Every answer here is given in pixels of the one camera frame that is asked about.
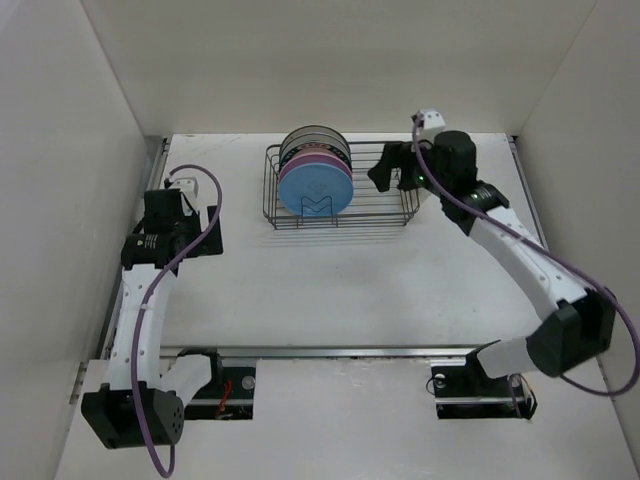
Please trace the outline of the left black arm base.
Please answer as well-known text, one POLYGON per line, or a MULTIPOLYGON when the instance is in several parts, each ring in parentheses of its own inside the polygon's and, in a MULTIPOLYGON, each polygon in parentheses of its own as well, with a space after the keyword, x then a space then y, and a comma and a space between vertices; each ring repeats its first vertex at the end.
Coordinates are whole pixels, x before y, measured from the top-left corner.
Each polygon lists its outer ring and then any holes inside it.
POLYGON ((244 421, 253 419, 256 362, 229 359, 215 349, 189 349, 181 356, 201 354, 211 363, 211 380, 185 407, 186 420, 244 421))

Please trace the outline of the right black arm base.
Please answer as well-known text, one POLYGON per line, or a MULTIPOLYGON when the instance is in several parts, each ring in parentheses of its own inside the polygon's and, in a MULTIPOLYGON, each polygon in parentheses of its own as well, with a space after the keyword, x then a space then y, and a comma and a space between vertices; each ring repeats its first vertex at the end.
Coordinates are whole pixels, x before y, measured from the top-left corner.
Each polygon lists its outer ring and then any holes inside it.
POLYGON ((538 408, 535 393, 519 375, 491 379, 466 365, 433 364, 428 386, 440 420, 531 420, 538 408))

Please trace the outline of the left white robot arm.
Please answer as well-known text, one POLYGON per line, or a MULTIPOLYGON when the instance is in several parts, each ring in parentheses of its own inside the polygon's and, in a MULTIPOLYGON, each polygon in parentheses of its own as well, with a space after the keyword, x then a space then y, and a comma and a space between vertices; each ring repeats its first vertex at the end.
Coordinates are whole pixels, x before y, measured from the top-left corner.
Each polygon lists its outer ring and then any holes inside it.
POLYGON ((196 394, 223 387, 212 349, 187 349, 167 372, 160 368, 162 330, 183 258, 222 251, 220 227, 203 228, 193 178, 144 195, 144 214, 121 251, 122 302, 106 375, 83 395, 81 413, 108 449, 174 446, 196 394))

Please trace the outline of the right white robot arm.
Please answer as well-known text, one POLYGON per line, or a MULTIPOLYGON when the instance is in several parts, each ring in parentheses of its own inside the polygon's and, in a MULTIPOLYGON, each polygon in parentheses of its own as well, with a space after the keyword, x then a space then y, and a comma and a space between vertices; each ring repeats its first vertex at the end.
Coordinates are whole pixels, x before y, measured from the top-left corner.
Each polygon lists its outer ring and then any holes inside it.
POLYGON ((376 188, 389 189, 399 170, 399 189, 436 195, 445 216, 484 248, 533 305, 541 324, 531 334, 496 340, 468 354, 465 386, 487 393, 499 379, 540 371, 558 377, 605 352, 611 342, 612 302, 549 259, 523 226, 508 199, 477 177, 477 149, 470 136, 445 131, 419 145, 388 142, 369 172, 376 188))

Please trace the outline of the blue plastic plate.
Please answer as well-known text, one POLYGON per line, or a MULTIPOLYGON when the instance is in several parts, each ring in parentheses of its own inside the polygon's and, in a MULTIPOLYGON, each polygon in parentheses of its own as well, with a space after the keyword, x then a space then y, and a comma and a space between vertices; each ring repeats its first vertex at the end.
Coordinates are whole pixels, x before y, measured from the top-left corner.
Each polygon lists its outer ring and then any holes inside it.
POLYGON ((279 180, 279 197, 292 214, 329 217, 351 203, 353 180, 339 167, 309 163, 293 168, 279 180))

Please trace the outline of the pink plastic plate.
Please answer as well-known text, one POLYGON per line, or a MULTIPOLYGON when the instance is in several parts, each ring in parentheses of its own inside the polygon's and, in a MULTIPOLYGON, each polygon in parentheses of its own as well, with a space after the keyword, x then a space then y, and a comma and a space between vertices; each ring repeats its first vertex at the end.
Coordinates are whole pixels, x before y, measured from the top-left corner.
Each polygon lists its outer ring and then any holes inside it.
POLYGON ((279 175, 280 185, 309 188, 312 185, 352 184, 352 172, 336 155, 323 152, 299 153, 288 161, 279 175))

